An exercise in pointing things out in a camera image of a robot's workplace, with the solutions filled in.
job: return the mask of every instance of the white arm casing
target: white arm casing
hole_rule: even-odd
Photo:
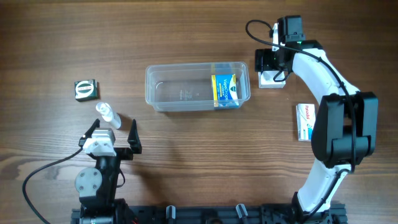
[[[317,57],[321,57],[326,63],[328,63],[330,67],[333,68],[337,73],[340,80],[344,82],[345,87],[350,95],[353,95],[359,91],[355,86],[348,83],[334,68],[334,66],[327,59],[324,50],[305,49],[304,51],[314,54]],[[339,88],[339,84],[330,70],[324,66],[324,64],[318,62],[318,60],[312,57],[309,57],[308,55],[302,53],[296,53],[294,55],[293,72],[299,76],[305,82],[305,84],[307,84],[312,94],[317,99],[318,104],[321,103],[322,96],[330,95],[332,93],[336,93],[341,96],[345,95],[343,90]],[[303,211],[311,212],[318,205],[321,199],[325,196],[326,191],[330,188],[336,173],[341,169],[351,170],[351,166],[349,164],[337,165],[332,169],[328,169],[322,162],[315,159],[307,181],[297,194]],[[335,194],[345,175],[346,172],[342,173],[330,196],[327,198],[326,203],[322,205],[317,212],[323,212],[330,208],[331,198]]]
[[[344,82],[345,87],[350,95],[353,95],[359,91],[358,88],[348,83],[334,68],[334,66],[326,58],[326,53],[324,50],[305,49],[304,51],[317,57],[321,57],[326,63],[328,63],[340,77],[340,80]],[[341,96],[345,95],[343,90],[339,88],[336,78],[329,71],[329,69],[324,66],[324,64],[318,62],[315,58],[309,57],[308,55],[302,53],[296,53],[293,59],[293,72],[299,76],[305,82],[305,84],[307,84],[308,88],[317,99],[318,104],[321,103],[322,96],[328,96],[332,93],[336,93]]]

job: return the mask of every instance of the brown wooden surface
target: brown wooden surface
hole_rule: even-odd
[[[138,1],[0,5],[0,223],[39,223],[21,192],[34,169],[72,154],[95,118],[73,83],[95,78],[101,101],[123,116],[125,146],[137,119],[143,153],[123,162],[130,205],[287,203],[310,171],[310,143],[297,141],[294,106],[315,103],[296,76],[282,90],[258,89],[250,19],[300,14],[345,78],[379,97],[375,153],[334,199],[350,223],[398,222],[397,1]],[[267,28],[252,32],[266,38]],[[145,69],[160,63],[244,61],[251,99],[238,110],[156,113],[146,104]],[[27,191],[52,223],[80,206],[84,153],[34,176]]]

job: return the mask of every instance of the plastic container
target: plastic container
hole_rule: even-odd
[[[212,75],[235,74],[237,100],[213,98]],[[200,111],[240,108],[250,98],[248,66],[244,62],[151,65],[146,70],[146,102],[156,111]],[[234,103],[216,107],[215,103]]]

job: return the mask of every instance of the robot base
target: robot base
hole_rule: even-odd
[[[130,206],[137,215],[138,224],[241,224],[235,207],[183,207],[176,208],[175,220],[166,219],[166,208],[155,206]],[[290,224],[291,204],[265,204],[259,207],[246,207],[250,224]],[[80,211],[72,212],[71,223],[79,223]],[[344,204],[332,204],[328,216],[319,224],[347,224]]]

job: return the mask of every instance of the wooden table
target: wooden table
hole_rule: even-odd
[[[73,84],[95,78],[101,101],[123,117],[116,145],[127,146],[131,119],[143,152],[121,168],[117,197],[130,205],[288,203],[314,156],[297,141],[294,107],[316,103],[303,81],[258,89],[254,51],[267,46],[244,31],[250,19],[274,23],[300,14],[345,78],[379,97],[374,154],[345,178],[334,200],[350,223],[398,222],[398,26],[396,1],[137,1],[0,5],[0,223],[40,223],[22,181],[78,149],[99,100],[79,103]],[[267,28],[251,26],[267,37]],[[146,104],[145,69],[185,62],[243,61],[251,99],[238,110],[157,113]],[[35,175],[29,197],[52,223],[78,208],[74,181],[93,167],[80,153]]]

